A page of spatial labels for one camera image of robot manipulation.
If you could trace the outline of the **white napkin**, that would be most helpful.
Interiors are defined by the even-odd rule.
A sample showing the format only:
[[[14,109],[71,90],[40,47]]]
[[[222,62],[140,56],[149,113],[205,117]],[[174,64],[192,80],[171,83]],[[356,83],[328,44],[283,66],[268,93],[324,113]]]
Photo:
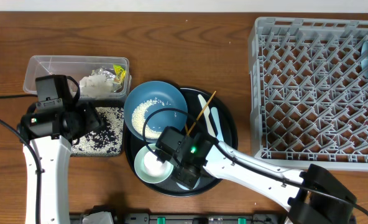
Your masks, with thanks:
[[[91,98],[99,98],[104,94],[112,93],[114,84],[104,75],[92,75],[83,77],[80,82],[80,92]]]

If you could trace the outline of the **white cup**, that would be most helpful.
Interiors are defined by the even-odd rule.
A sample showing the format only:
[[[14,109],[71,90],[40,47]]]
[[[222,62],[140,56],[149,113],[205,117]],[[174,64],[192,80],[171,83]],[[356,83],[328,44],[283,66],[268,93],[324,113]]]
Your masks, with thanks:
[[[144,156],[144,167],[151,176],[160,176],[165,173],[167,165],[160,162],[152,152],[147,152]]]

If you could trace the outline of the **yellow foil wrapper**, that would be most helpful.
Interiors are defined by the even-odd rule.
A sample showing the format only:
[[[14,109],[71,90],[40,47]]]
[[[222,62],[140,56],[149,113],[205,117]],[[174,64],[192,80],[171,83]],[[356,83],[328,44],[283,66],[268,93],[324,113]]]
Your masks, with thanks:
[[[111,92],[115,92],[122,87],[126,77],[126,70],[120,65],[113,65],[112,68],[97,68],[92,71],[91,75],[98,78],[103,77],[105,84]]]

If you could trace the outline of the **blue plate with rice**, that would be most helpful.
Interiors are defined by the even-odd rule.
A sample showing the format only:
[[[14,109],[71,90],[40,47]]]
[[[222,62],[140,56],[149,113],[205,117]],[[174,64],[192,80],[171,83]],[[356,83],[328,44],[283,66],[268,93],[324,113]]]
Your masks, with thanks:
[[[139,139],[156,142],[167,126],[178,130],[185,127],[187,112],[183,94],[175,86],[161,81],[149,81],[135,87],[124,104],[124,121],[129,131]]]

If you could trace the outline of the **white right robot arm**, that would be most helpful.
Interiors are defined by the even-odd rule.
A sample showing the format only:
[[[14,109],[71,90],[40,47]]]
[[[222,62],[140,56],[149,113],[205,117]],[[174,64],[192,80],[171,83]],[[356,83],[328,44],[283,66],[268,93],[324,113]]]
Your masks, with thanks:
[[[357,198],[323,167],[308,170],[275,166],[245,155],[209,134],[175,133],[158,147],[174,164],[177,179],[194,187],[201,173],[254,190],[282,206],[292,223],[349,223]]]

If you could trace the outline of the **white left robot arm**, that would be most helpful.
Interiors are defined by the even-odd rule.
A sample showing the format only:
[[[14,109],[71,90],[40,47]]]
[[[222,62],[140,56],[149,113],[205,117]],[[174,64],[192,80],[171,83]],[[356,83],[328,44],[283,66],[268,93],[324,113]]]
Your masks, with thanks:
[[[92,103],[38,103],[18,125],[27,168],[26,223],[69,223],[68,167],[72,142],[103,126]]]

